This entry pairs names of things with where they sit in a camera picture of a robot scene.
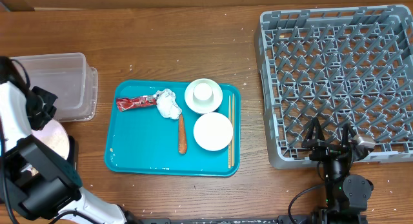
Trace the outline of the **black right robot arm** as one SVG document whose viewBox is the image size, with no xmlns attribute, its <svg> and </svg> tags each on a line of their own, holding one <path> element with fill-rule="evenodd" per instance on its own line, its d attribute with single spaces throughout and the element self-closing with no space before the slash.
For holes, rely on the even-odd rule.
<svg viewBox="0 0 413 224">
<path fill-rule="evenodd" d="M 351 174 L 354 162 L 365 159 L 374 151 L 376 142 L 362 136 L 348 124 L 342 128 L 339 144 L 329 143 L 322 132 L 318 118 L 308 126 L 302 147 L 311 151 L 309 159 L 323 167 L 321 175 L 326 191 L 326 207 L 316 208 L 307 223 L 366 223 L 361 213 L 366 211 L 373 183 L 357 174 Z"/>
</svg>

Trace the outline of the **white tissue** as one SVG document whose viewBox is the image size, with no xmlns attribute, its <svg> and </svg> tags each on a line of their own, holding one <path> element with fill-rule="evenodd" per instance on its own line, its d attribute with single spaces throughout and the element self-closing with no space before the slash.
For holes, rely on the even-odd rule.
<svg viewBox="0 0 413 224">
<path fill-rule="evenodd" d="M 176 95 L 173 91 L 166 88 L 156 92 L 156 107 L 164 118 L 179 119 L 182 109 L 176 103 Z"/>
</svg>

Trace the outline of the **large white plate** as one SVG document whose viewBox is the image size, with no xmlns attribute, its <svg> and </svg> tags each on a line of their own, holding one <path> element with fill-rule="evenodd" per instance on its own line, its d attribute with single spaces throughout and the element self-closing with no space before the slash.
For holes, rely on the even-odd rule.
<svg viewBox="0 0 413 224">
<path fill-rule="evenodd" d="M 68 159 L 70 153 L 69 138 L 60 122 L 53 119 L 42 130 L 33 130 L 32 134 L 56 154 Z"/>
</svg>

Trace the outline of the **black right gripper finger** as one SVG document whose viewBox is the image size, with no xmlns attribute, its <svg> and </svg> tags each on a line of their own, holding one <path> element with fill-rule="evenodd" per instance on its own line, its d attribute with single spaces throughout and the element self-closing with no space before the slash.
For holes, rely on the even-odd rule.
<svg viewBox="0 0 413 224">
<path fill-rule="evenodd" d="M 313 117 L 312 120 L 310 121 L 310 124 L 308 126 L 308 131 L 307 131 L 307 134 L 304 140 L 305 141 L 310 141 L 310 140 L 324 141 L 325 140 L 323 129 L 321 128 L 319 119 L 317 117 Z"/>
<path fill-rule="evenodd" d="M 348 145 L 350 139 L 348 136 L 351 136 L 352 139 L 356 136 L 356 131 L 350 126 L 350 124 L 346 123 L 343 125 L 341 145 Z"/>
</svg>

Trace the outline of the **red snack wrapper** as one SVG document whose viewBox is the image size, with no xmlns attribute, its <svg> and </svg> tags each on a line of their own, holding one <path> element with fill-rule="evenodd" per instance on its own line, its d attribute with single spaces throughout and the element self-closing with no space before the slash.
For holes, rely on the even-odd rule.
<svg viewBox="0 0 413 224">
<path fill-rule="evenodd" d="M 117 105 L 117 109 L 120 112 L 132 110 L 135 108 L 156 106 L 157 96 L 150 95 L 150 96 L 141 96 L 141 97 L 133 97 L 133 98 L 119 97 L 119 98 L 116 98 L 116 105 Z"/>
</svg>

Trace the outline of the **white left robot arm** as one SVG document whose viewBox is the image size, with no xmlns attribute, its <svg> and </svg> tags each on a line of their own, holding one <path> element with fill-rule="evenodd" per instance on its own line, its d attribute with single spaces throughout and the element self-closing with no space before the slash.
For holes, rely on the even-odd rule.
<svg viewBox="0 0 413 224">
<path fill-rule="evenodd" d="M 1 200 L 16 214 L 51 223 L 135 223 L 131 213 L 83 187 L 74 167 L 33 135 L 52 120 L 57 96 L 32 87 L 17 60 L 1 57 Z"/>
</svg>

